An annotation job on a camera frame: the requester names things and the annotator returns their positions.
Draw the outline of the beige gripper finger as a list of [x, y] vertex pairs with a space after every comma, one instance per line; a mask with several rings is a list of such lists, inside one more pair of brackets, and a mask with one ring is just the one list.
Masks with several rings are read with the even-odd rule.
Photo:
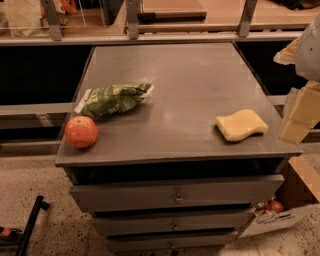
[[284, 105], [280, 139], [299, 144], [320, 122], [320, 82], [308, 81], [302, 89], [292, 88]]

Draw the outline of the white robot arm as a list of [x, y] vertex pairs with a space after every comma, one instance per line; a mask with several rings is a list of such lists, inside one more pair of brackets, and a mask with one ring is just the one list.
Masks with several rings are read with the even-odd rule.
[[283, 141], [300, 143], [320, 122], [320, 14], [273, 61], [295, 65], [296, 74], [307, 80], [300, 90], [292, 89], [287, 96], [285, 123], [280, 133]]

